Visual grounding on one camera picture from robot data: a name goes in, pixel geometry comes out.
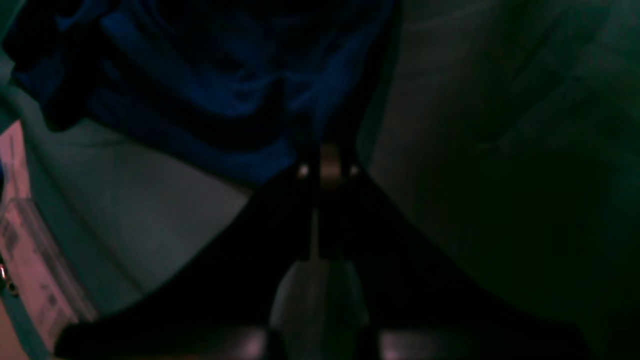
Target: light gray surface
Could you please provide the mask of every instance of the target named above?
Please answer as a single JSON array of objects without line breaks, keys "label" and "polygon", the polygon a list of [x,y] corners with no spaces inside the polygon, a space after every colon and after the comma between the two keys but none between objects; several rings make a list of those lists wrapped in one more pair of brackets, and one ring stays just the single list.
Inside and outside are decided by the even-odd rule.
[{"label": "light gray surface", "polygon": [[506,300],[632,339],[640,3],[408,4],[373,178]]},{"label": "light gray surface", "polygon": [[90,120],[52,133],[37,104],[20,90],[14,94],[42,166],[144,292],[168,280],[247,200],[237,188]]}]

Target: crumpled fabric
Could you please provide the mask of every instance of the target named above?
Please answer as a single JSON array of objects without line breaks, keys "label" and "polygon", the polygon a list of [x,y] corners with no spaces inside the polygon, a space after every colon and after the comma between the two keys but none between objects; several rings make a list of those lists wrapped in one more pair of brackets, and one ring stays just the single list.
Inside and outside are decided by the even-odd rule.
[{"label": "crumpled fabric", "polygon": [[296,160],[296,141],[320,142],[392,8],[393,0],[32,0],[3,45],[52,128],[91,117],[259,185]]}]

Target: blue cloth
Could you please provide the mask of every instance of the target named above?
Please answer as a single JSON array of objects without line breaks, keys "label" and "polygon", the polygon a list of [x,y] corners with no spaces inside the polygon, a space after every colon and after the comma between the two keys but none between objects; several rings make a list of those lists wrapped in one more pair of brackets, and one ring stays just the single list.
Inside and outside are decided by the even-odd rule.
[{"label": "blue cloth", "polygon": [[393,0],[31,0],[4,41],[61,128],[89,116],[215,174],[261,184],[320,141]]}]

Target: metal screw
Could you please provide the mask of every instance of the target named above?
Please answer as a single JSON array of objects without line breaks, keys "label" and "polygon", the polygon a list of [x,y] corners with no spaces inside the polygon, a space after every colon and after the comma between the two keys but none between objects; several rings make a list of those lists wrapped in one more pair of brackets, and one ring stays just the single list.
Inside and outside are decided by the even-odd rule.
[{"label": "metal screw", "polygon": [[360,169],[356,165],[352,165],[349,169],[349,175],[351,177],[356,177],[360,173]]},{"label": "metal screw", "polygon": [[16,297],[18,296],[18,289],[16,285],[9,277],[9,272],[6,270],[6,266],[4,264],[0,264],[0,280],[6,286],[7,290],[9,290],[9,294]]},{"label": "metal screw", "polygon": [[298,169],[298,179],[306,179],[309,176],[309,165],[302,163]]}]

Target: blue fabric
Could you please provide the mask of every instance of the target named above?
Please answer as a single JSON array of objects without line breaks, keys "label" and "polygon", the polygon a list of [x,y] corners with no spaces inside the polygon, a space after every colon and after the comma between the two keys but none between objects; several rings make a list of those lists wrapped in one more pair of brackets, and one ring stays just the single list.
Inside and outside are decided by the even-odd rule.
[{"label": "blue fabric", "polygon": [[299,128],[320,141],[393,7],[393,0],[30,3],[4,48],[16,61],[14,78],[49,120],[65,128],[89,116],[250,184],[295,161]]}]

